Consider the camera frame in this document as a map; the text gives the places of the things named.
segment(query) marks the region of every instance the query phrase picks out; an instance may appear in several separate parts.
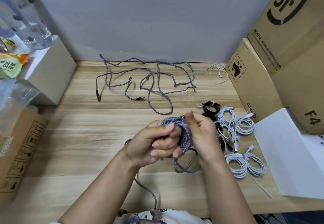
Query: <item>person's right arm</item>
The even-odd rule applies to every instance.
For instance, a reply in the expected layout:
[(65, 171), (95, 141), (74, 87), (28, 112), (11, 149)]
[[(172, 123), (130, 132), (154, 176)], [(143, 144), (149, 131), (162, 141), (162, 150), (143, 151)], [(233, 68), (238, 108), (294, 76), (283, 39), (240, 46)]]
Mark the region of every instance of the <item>person's right arm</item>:
[(188, 111), (186, 123), (205, 173), (209, 211), (213, 223), (256, 224), (240, 186), (229, 169), (212, 120)]

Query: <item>gray wall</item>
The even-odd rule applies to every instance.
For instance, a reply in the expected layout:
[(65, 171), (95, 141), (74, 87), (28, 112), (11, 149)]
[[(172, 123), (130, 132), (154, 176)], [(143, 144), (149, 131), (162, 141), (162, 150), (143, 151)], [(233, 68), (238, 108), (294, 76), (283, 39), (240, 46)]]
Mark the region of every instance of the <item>gray wall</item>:
[(40, 0), (75, 60), (228, 62), (270, 0)]

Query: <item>fingernail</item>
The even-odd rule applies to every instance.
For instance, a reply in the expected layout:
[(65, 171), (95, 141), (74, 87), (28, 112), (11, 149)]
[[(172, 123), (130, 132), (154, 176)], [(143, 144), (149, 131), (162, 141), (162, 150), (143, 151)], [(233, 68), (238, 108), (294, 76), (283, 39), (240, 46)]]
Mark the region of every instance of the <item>fingernail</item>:
[(173, 123), (170, 123), (167, 126), (165, 126), (165, 129), (166, 130), (173, 129), (173, 128), (174, 128), (174, 124)]
[(157, 141), (153, 142), (152, 144), (153, 147), (158, 147), (159, 146), (159, 143)]
[(152, 157), (156, 157), (157, 156), (157, 152), (156, 151), (151, 151), (151, 156)]

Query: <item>white box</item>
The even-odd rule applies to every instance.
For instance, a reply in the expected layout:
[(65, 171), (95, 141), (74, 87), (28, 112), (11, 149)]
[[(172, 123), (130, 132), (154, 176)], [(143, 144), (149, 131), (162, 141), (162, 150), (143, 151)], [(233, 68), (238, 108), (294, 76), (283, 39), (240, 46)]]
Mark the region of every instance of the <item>white box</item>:
[(280, 193), (324, 199), (324, 139), (295, 125), (282, 108), (255, 124), (254, 135)]
[(18, 83), (41, 91), (33, 104), (57, 105), (74, 73), (76, 63), (58, 36), (46, 49), (30, 53), (16, 77)]

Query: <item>person's left hand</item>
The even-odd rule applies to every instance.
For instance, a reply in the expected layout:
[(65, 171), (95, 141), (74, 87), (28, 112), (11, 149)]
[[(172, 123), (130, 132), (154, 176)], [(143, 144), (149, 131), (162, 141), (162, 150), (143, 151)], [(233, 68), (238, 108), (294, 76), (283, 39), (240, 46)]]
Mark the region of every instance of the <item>person's left hand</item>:
[(181, 128), (174, 124), (161, 126), (161, 123), (162, 120), (148, 124), (126, 145), (125, 152), (137, 167), (153, 164), (160, 158), (182, 155), (178, 146)]

